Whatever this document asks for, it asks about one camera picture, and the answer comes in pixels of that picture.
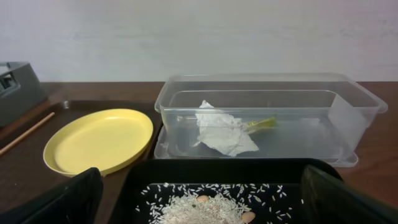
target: plastic bin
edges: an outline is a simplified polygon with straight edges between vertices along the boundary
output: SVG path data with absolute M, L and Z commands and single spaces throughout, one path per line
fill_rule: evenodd
M 215 108 L 199 108 L 203 100 Z M 351 167 L 358 162 L 354 150 L 364 131 L 387 104 L 334 73 L 183 75 L 164 85 L 155 109 L 162 114 L 170 157 L 228 157 L 198 143 L 195 115 L 223 113 L 242 123 L 277 121 L 250 135 L 259 151 L 237 158 L 315 158 Z

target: wall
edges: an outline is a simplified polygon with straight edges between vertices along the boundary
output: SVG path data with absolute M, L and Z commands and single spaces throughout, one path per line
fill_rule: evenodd
M 0 61 L 41 81 L 337 72 L 398 81 L 396 0 L 2 0 Z

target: chopstick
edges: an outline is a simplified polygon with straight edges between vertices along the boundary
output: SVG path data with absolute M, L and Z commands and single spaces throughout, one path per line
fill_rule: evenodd
M 10 148 L 14 147 L 19 142 L 21 142 L 26 136 L 30 135 L 38 127 L 40 127 L 42 124 L 44 124 L 46 121 L 48 121 L 54 115 L 55 115 L 54 112 L 50 113 L 45 118 L 41 119 L 38 123 L 33 125 L 31 128 L 29 128 L 27 131 L 25 131 L 23 134 L 21 134 L 18 138 L 14 139 L 12 142 L 10 142 L 7 146 L 0 149 L 0 156 L 2 156 L 4 153 L 6 153 L 8 150 L 10 150 Z

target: pile of rice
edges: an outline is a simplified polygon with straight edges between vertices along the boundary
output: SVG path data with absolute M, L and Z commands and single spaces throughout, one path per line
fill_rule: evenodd
M 217 194 L 207 202 L 199 202 L 195 195 L 173 196 L 161 208 L 163 215 L 153 223 L 161 224 L 242 224 L 241 215 L 250 211 L 245 204 Z

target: yellow plate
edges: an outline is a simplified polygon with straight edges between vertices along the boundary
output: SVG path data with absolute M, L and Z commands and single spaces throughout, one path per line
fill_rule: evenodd
M 152 121 L 129 109 L 89 114 L 55 133 L 44 148 L 45 164 L 68 177 L 97 167 L 102 175 L 136 160 L 152 136 Z

